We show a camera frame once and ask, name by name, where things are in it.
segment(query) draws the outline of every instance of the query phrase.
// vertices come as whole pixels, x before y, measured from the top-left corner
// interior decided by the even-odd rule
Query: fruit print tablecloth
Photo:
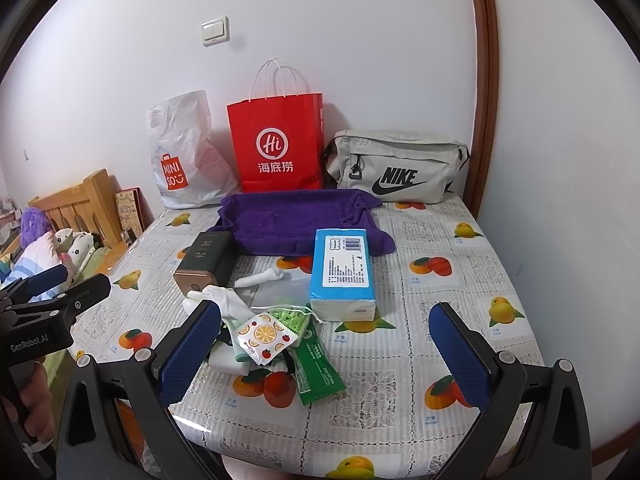
[[[74,327],[72,354],[128,358],[180,325],[186,316],[172,273],[197,234],[215,223],[215,211],[164,213],[113,269],[111,281],[118,283],[110,298]],[[189,439],[246,462],[320,478],[426,476],[446,462],[478,414],[466,407],[429,336],[435,303],[449,302],[495,349],[542,364],[526,311],[457,196],[447,193],[436,205],[385,203],[372,213],[398,246],[372,259],[376,319],[318,326],[347,389],[308,407],[284,369],[244,382],[203,364],[184,399],[170,408]],[[277,265],[286,270],[284,280],[243,290],[241,297],[254,306],[281,296],[303,301],[310,263],[308,257],[242,256],[233,279]],[[501,452],[516,443],[525,415],[521,410]]]

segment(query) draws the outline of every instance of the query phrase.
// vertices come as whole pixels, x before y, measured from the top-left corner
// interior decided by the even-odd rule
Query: human hand
[[[29,384],[20,392],[20,400],[30,409],[29,416],[24,422],[24,430],[31,436],[36,436],[41,442],[48,442],[54,436],[55,424],[51,411],[51,392],[47,386],[47,371],[41,364],[44,357],[39,361],[35,363]],[[18,412],[15,406],[4,397],[2,403],[9,420],[17,422]]]

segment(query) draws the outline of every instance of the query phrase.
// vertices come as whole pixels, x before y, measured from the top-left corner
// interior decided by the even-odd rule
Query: translucent plastic bag
[[[146,123],[156,186],[168,209],[219,204],[239,192],[231,168],[211,142],[204,90],[157,104]]]

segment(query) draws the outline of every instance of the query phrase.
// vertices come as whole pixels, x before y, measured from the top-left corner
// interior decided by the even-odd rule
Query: screw
[[[151,350],[149,348],[141,348],[135,354],[136,361],[146,361],[151,357]]]
[[[84,355],[81,355],[81,356],[78,358],[78,361],[76,361],[76,364],[77,364],[79,367],[84,368],[84,367],[85,367],[85,366],[87,366],[90,362],[91,362],[91,358],[90,358],[87,354],[84,354]]]
[[[500,352],[498,354],[498,358],[500,359],[500,361],[502,361],[507,365],[512,365],[514,364],[514,362],[516,362],[516,356],[513,355],[511,352],[507,352],[506,350]]]
[[[558,362],[558,366],[560,367],[561,370],[564,370],[565,372],[570,372],[571,370],[574,369],[574,366],[566,359],[560,359],[560,361]]]

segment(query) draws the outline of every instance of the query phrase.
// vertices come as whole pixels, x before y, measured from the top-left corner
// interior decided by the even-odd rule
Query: light switch
[[[202,24],[202,44],[210,46],[229,40],[229,18],[219,18]]]

